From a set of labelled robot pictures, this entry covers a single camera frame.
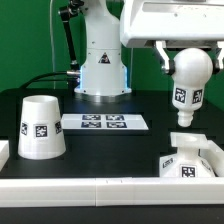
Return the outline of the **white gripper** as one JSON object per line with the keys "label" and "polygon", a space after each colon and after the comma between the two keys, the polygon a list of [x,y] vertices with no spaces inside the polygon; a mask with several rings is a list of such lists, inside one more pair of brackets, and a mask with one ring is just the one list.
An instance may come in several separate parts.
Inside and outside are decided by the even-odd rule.
{"label": "white gripper", "polygon": [[215,41],[213,73],[224,70],[224,0],[125,0],[120,18],[120,40],[141,48],[156,41],[161,69],[175,72],[165,41]]}

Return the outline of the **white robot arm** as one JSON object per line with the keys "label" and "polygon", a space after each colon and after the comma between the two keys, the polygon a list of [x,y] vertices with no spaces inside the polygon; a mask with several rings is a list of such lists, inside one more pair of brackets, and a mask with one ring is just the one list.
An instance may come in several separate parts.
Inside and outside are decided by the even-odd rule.
{"label": "white robot arm", "polygon": [[93,97],[129,94],[121,48],[153,48],[165,74],[177,70],[168,49],[214,50],[213,71],[224,70],[224,0],[123,0],[113,16],[106,0],[83,0],[86,60],[77,93]]}

